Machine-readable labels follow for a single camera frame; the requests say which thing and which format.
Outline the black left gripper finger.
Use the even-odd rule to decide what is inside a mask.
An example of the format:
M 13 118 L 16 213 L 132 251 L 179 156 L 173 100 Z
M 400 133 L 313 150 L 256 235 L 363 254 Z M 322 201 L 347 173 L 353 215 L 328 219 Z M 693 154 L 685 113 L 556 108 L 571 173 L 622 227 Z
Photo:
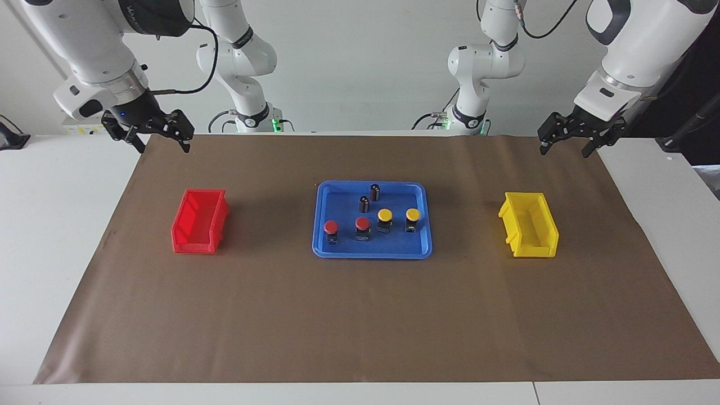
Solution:
M 615 121 L 615 123 L 602 134 L 598 133 L 589 138 L 589 141 L 587 141 L 587 144 L 583 148 L 583 157 L 588 158 L 602 146 L 614 146 L 626 133 L 627 122 Z
M 566 117 L 558 112 L 550 113 L 548 118 L 543 121 L 537 130 L 538 140 L 540 141 L 539 151 L 541 155 L 545 155 L 550 151 L 552 145 L 557 142 L 565 141 L 571 138 L 571 131 L 568 131 L 568 124 L 571 117 Z

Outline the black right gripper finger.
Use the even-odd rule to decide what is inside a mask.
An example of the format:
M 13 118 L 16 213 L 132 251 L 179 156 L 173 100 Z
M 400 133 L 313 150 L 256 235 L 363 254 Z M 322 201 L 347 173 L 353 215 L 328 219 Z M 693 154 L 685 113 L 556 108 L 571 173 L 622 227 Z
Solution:
M 183 153 L 190 153 L 195 127 L 182 110 L 173 110 L 169 114 L 152 118 L 152 132 L 176 141 Z
M 126 142 L 128 145 L 132 145 L 140 154 L 146 151 L 146 144 L 137 136 L 135 126 L 124 128 L 111 112 L 103 113 L 102 125 L 114 141 Z

